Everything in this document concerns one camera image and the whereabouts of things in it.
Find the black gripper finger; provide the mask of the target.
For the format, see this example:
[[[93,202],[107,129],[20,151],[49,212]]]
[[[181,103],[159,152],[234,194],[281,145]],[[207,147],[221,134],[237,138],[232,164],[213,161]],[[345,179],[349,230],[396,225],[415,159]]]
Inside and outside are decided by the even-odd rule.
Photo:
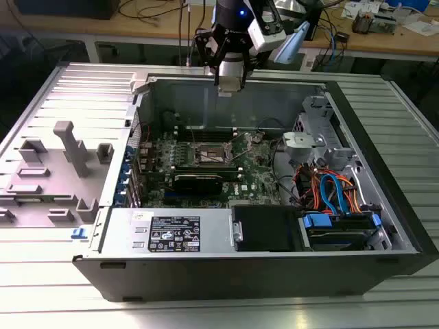
[[[239,40],[237,48],[242,55],[243,59],[243,73],[241,77],[241,87],[243,88],[246,84],[247,77],[253,72],[255,68],[255,61],[250,57],[250,49],[252,48],[253,43],[251,37],[247,34],[243,34]]]
[[[214,85],[218,85],[223,60],[223,37],[212,29],[200,30],[195,35],[195,45],[203,65],[214,73]]]

